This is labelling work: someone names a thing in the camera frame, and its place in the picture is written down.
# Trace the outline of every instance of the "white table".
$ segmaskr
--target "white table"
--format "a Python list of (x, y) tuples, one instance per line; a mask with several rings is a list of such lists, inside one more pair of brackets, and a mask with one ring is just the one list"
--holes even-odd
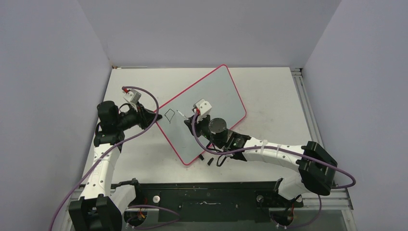
[[(162, 105), (212, 70), (213, 68), (114, 69), (104, 100), (112, 100), (120, 106), (125, 103), (121, 87), (136, 86), (150, 91)], [(306, 144), (311, 140), (289, 68), (229, 70), (247, 109), (247, 117), (234, 131), (288, 145)], [(147, 94), (142, 94), (140, 102), (148, 109), (155, 109), (153, 100)], [(92, 108), (96, 113), (96, 106), (93, 105)], [(125, 135), (130, 137), (140, 131), (135, 126), (125, 131)], [(204, 161), (197, 159), (191, 165), (184, 166), (157, 125), (154, 125), (142, 136), (124, 143), (112, 182), (132, 178), (140, 183), (273, 181), (294, 174), (280, 166), (229, 158), (222, 167), (216, 167), (215, 162), (208, 166), (208, 160), (214, 157), (216, 161), (217, 156), (209, 153), (204, 153), (203, 156)], [(90, 168), (92, 158), (93, 145), (84, 173)]]

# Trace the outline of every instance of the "whiteboard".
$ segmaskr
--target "whiteboard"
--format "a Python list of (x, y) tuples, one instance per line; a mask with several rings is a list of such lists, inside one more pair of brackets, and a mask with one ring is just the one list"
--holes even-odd
[[(211, 118), (223, 118), (228, 128), (232, 128), (246, 116), (246, 109), (226, 65), (217, 67), (163, 104), (160, 107), (163, 118), (157, 124), (184, 165), (194, 161), (203, 153), (203, 149), (197, 144), (177, 110), (190, 117), (194, 115), (193, 105), (200, 99), (210, 102)], [(202, 136), (199, 140), (204, 145), (208, 143)]]

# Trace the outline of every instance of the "wall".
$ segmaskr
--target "wall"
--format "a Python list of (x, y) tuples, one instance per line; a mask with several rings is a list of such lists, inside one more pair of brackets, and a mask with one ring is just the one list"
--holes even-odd
[(408, 226), (407, 10), (406, 0), (343, 0), (303, 70), (325, 147), (356, 176), (359, 231)]
[(340, 0), (79, 0), (117, 66), (303, 67)]
[(1, 230), (48, 228), (82, 174), (110, 70), (76, 0), (0, 1)]

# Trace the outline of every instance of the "white marker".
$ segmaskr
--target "white marker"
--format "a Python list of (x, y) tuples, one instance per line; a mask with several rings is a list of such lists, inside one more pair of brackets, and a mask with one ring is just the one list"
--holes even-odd
[(187, 116), (185, 116), (183, 113), (181, 113), (181, 111), (177, 110), (177, 112), (178, 112), (182, 117), (184, 117), (184, 119), (188, 119)]

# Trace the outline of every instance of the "silver bolt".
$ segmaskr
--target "silver bolt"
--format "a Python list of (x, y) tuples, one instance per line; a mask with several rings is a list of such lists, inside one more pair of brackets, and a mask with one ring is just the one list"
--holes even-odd
[(258, 196), (256, 197), (256, 201), (258, 201), (258, 202), (264, 201), (264, 196), (258, 195)]
[(160, 196), (154, 196), (153, 197), (153, 202), (154, 203), (159, 203), (160, 202)]

